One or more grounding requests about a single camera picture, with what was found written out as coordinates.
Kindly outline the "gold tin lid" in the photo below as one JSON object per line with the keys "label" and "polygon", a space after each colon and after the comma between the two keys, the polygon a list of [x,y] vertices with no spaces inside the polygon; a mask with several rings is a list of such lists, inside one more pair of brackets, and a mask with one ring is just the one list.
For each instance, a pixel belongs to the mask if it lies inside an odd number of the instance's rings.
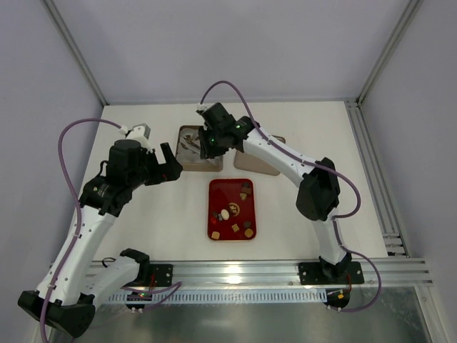
{"label": "gold tin lid", "polygon": [[241,141],[239,148],[236,149],[236,154],[233,160],[233,166],[236,169],[273,177],[280,174],[280,171],[266,163],[263,159],[259,159],[257,156],[248,154],[246,149],[243,147],[244,143],[245,140]]}

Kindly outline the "brown rectangular chocolate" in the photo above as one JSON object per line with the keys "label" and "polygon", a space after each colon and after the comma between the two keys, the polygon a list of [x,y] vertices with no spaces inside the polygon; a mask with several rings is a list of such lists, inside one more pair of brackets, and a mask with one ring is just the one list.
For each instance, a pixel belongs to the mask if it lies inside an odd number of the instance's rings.
{"label": "brown rectangular chocolate", "polygon": [[253,189],[248,187],[243,187],[241,190],[244,194],[252,194]]}

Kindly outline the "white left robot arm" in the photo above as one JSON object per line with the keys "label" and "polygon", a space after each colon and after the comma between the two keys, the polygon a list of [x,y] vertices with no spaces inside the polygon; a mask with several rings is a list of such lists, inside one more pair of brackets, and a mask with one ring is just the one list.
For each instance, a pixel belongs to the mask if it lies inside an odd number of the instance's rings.
{"label": "white left robot arm", "polygon": [[18,306],[43,325],[80,337],[97,308],[126,285],[148,284],[150,259],[125,249],[115,262],[90,281],[85,280],[96,251],[133,192],[142,186],[176,181],[183,170],[169,144],[160,145],[165,162],[132,139],[121,139],[109,150],[106,173],[83,189],[76,205],[76,222],[43,281],[21,293]]}

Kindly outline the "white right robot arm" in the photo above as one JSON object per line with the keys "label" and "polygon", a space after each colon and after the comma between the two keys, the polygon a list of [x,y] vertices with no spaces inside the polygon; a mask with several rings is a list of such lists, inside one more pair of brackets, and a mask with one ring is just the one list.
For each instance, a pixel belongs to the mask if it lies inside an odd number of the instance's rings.
{"label": "white right robot arm", "polygon": [[235,149],[254,156],[283,174],[298,189],[296,208],[311,221],[318,239],[321,272],[331,283],[346,275],[352,253],[342,242],[338,220],[339,179],[334,163],[308,158],[269,134],[248,114],[235,119],[220,103],[198,105],[201,158],[212,159]]}

